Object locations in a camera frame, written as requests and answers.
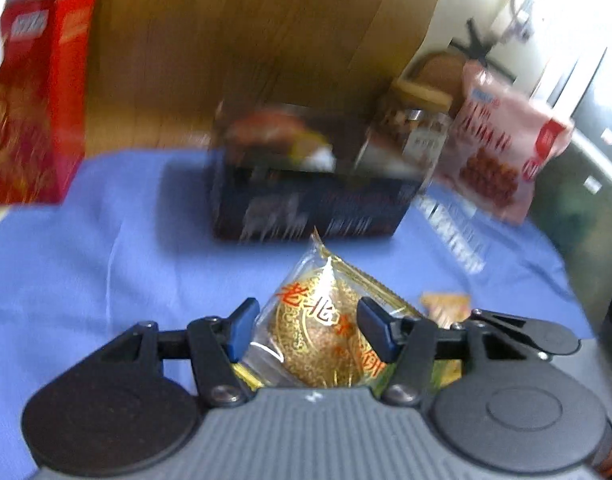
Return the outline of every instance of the wooden wall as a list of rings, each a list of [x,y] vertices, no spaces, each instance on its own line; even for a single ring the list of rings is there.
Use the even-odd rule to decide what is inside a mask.
[[[222,96],[370,110],[437,0],[98,0],[88,152],[197,144]]]

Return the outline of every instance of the pink snack bag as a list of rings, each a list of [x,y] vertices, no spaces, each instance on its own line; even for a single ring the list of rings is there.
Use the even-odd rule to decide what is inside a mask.
[[[436,174],[483,210],[520,224],[537,174],[566,149],[573,124],[554,119],[550,107],[530,102],[475,61],[464,66],[463,78],[466,101]]]

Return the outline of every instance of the red box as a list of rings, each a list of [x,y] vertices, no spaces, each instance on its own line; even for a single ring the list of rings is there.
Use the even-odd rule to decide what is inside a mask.
[[[84,157],[95,0],[16,2],[1,19],[0,205],[60,202]]]

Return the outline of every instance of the black box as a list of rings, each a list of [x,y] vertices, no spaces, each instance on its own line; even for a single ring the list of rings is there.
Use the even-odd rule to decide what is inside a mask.
[[[307,238],[315,228],[322,237],[392,235],[427,176],[387,160],[390,152],[384,159],[361,121],[288,105],[278,110],[330,143],[334,170],[305,170],[273,149],[243,149],[228,138],[236,120],[216,121],[225,147],[215,153],[215,234],[239,241]]]

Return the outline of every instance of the picture of nuts on bag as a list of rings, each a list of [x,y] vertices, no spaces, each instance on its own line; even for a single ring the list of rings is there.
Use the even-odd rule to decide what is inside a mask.
[[[484,148],[471,155],[460,170],[460,178],[468,187],[498,207],[513,202],[518,176],[517,169],[500,164],[497,157],[489,155]]]

